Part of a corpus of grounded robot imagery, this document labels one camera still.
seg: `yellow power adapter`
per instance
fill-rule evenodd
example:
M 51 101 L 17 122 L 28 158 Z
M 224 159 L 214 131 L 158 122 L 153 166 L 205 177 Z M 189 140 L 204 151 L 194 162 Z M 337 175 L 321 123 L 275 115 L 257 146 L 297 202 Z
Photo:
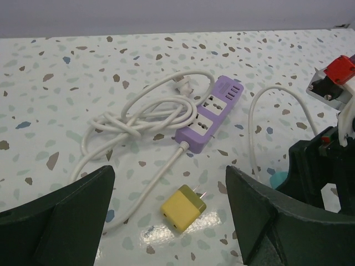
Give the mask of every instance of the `yellow power adapter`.
M 160 207 L 160 211 L 164 217 L 181 233 L 185 231 L 205 209 L 206 204 L 188 185 L 181 186 Z

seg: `white table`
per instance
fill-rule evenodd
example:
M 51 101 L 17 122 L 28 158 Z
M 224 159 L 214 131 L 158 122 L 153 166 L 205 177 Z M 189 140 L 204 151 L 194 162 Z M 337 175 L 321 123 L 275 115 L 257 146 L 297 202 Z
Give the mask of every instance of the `white table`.
M 67 184 L 91 117 L 108 109 L 120 113 L 135 93 L 166 74 L 205 69 L 216 78 L 240 80 L 242 98 L 203 152 L 183 155 L 128 224 L 103 237 L 95 265 L 240 263 L 224 172 L 226 165 L 235 165 L 251 175 L 247 113 L 252 97 L 264 86 L 288 87 L 304 98 L 319 130 L 335 125 L 335 110 L 305 90 L 315 68 L 354 53 L 355 32 L 350 29 L 2 39 L 0 211 Z M 194 95 L 202 94 L 207 80 L 192 78 Z M 168 84 L 150 97 L 170 93 L 175 92 Z M 275 171 L 287 171 L 288 148 L 299 139 L 311 139 L 312 131 L 296 101 L 279 91 L 262 97 L 255 124 L 260 174 L 268 183 Z M 108 220 L 128 209 L 177 149 L 174 132 L 161 134 L 124 143 L 109 162 L 102 159 L 84 168 L 115 168 Z M 165 225 L 159 207 L 183 184 L 207 191 L 207 209 L 178 235 Z M 324 192 L 328 208 L 336 209 L 334 189 Z

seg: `white cable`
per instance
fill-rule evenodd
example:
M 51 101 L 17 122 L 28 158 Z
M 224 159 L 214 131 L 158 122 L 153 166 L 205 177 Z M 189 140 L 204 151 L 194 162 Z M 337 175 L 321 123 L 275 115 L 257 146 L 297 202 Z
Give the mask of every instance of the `white cable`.
M 300 106 L 302 107 L 303 111 L 305 112 L 306 118 L 308 120 L 308 122 L 310 123 L 310 126 L 313 130 L 314 135 L 318 135 L 318 131 L 316 129 L 315 123 L 313 122 L 313 119 L 311 117 L 310 112 L 307 109 L 306 104 L 303 102 L 303 100 L 294 92 L 283 88 L 283 87 L 279 87 L 279 86 L 272 86 L 272 87 L 268 87 L 268 88 L 264 88 L 261 91 L 259 91 L 253 101 L 251 102 L 250 105 L 250 109 L 249 109 L 249 115 L 248 115 L 248 137 L 249 137 L 249 154 L 251 156 L 251 166 L 254 170 L 254 175 L 255 175 L 255 179 L 258 180 L 260 182 L 260 176 L 259 176 L 259 170 L 257 168 L 257 163 L 256 163 L 256 156 L 255 156 L 255 150 L 254 150 L 254 136 L 253 136 L 253 131 L 254 131 L 254 126 L 253 126 L 253 116 L 254 116 L 254 109 L 255 109 L 255 105 L 256 102 L 258 101 L 258 99 L 260 98 L 260 96 L 262 94 L 264 94 L 266 91 L 271 90 L 271 89 L 277 89 L 277 90 L 283 90 L 289 94 L 291 94 L 300 104 Z
M 152 102 L 142 106 L 134 115 L 128 116 L 129 109 L 144 95 L 151 92 L 158 86 L 176 78 L 181 78 L 184 75 L 204 75 L 210 80 L 210 85 L 206 90 L 205 94 L 197 101 L 193 101 L 188 96 L 192 93 L 192 89 L 189 87 L 189 77 L 184 78 L 183 82 L 180 82 L 180 94 L 173 95 L 169 97 L 163 97 L 154 99 Z M 139 94 L 137 94 L 133 99 L 128 101 L 121 111 L 121 115 L 114 114 L 110 111 L 104 112 L 102 116 L 95 117 L 90 121 L 91 126 L 85 132 L 82 143 L 81 151 L 84 157 L 76 165 L 72 174 L 69 178 L 69 183 L 74 182 L 83 167 L 90 160 L 98 160 L 110 152 L 119 142 L 126 140 L 128 137 L 134 137 L 136 139 L 140 138 L 144 132 L 157 132 L 162 129 L 180 129 L 182 127 L 188 126 L 197 115 L 197 106 L 200 105 L 207 97 L 211 94 L 212 89 L 215 85 L 214 77 L 207 71 L 203 70 L 186 70 L 179 71 L 168 75 L 161 80 L 151 84 Z M 177 107 L 173 107 L 164 111 L 155 111 L 155 109 L 162 103 L 176 103 L 179 104 Z M 156 121 L 145 121 L 147 118 L 156 118 Z M 98 146 L 93 151 L 88 151 L 88 141 L 91 134 L 95 129 L 103 130 L 106 132 L 116 134 L 116 137 L 107 141 L 106 143 Z M 160 177 L 170 168 L 170 166 L 179 158 L 179 156 L 189 148 L 189 144 L 183 141 L 180 144 L 179 149 L 171 157 L 171 159 L 160 169 L 158 174 L 152 179 L 152 181 L 147 185 L 145 190 L 142 192 L 141 196 L 136 200 L 130 210 L 123 215 L 121 218 L 114 219 L 104 228 L 105 231 L 111 230 L 117 226 L 123 224 L 141 205 L 145 197 L 160 179 Z

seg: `teal object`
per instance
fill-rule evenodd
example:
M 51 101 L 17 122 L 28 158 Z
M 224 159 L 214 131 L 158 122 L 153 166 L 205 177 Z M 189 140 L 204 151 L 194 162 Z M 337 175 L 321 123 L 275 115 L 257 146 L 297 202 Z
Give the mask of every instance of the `teal object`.
M 276 172 L 270 177 L 271 187 L 275 190 L 287 178 L 288 172 Z

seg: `black object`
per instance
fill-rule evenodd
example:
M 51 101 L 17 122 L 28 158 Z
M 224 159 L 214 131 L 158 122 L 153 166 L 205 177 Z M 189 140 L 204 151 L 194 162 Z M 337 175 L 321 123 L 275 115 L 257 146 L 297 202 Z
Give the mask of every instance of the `black object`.
M 355 141 L 340 146 L 337 127 L 329 127 L 294 144 L 289 155 L 288 177 L 277 190 L 236 168 L 226 170 L 244 263 L 355 265 Z M 337 186 L 341 214 L 324 210 L 327 183 Z
M 93 265 L 114 180 L 113 168 L 104 166 L 0 213 L 0 265 Z
M 330 101 L 338 98 L 343 89 L 335 84 L 328 76 L 324 79 L 316 80 L 312 83 L 312 92 L 318 94 L 321 97 L 330 95 Z

